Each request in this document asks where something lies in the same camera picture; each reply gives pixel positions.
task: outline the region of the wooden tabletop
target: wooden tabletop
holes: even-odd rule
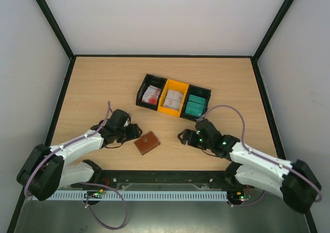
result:
[[[212,90],[209,108],[237,108],[246,121],[246,143],[276,156],[252,65],[244,58],[78,57],[52,144],[85,133],[104,118],[111,101],[113,110],[130,112],[132,123],[144,133],[153,131],[161,145],[142,156],[129,141],[120,148],[93,151],[77,162],[91,159],[104,170],[225,170],[227,160],[207,156],[177,139],[184,129],[194,129],[193,121],[135,105],[146,73]],[[207,118],[222,134],[240,138],[242,122],[235,112],[216,109]]]

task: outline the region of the metal floor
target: metal floor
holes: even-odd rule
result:
[[[305,217],[276,196],[266,194],[254,206],[231,208],[226,202],[129,201],[127,233],[309,232]],[[101,201],[94,212],[104,223],[118,226],[124,218],[121,202]],[[16,233],[103,233],[81,201],[26,201]]]

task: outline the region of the brown wallet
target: brown wallet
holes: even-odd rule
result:
[[[152,149],[160,145],[159,140],[152,131],[145,135],[142,135],[138,140],[134,142],[142,155],[148,153]]]

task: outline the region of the green box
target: green box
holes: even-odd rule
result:
[[[187,103],[187,107],[192,107],[192,108],[196,108],[196,109],[204,110],[204,105],[199,104],[199,103],[194,103],[194,102],[191,102],[191,101],[189,101],[189,102]]]
[[[199,103],[202,105],[205,105],[206,99],[199,97],[199,96],[195,96],[195,95],[189,95],[189,101],[194,102],[194,103]]]
[[[202,117],[203,111],[200,109],[197,109],[197,108],[187,106],[185,113],[196,116],[196,117]]]

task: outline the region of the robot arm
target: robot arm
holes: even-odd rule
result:
[[[23,165],[17,176],[17,181],[26,186],[32,172],[41,161],[52,152],[54,154],[36,173],[28,190],[38,200],[49,198],[58,188],[75,184],[78,182],[98,181],[101,168],[90,160],[84,160],[77,165],[69,165],[81,156],[103,148],[117,141],[123,144],[129,140],[139,138],[142,130],[137,124],[130,123],[128,113],[115,110],[106,124],[95,133],[103,121],[92,126],[85,134],[60,145],[47,147],[43,144],[37,145]]]
[[[247,151],[238,138],[221,135],[207,119],[197,122],[195,127],[197,131],[186,129],[178,135],[181,143],[210,149],[217,157],[231,161],[225,171],[231,185],[251,185],[273,193],[300,213],[306,213],[315,201],[317,191],[290,171],[306,177],[321,190],[319,181],[305,162],[274,158],[245,144]]]

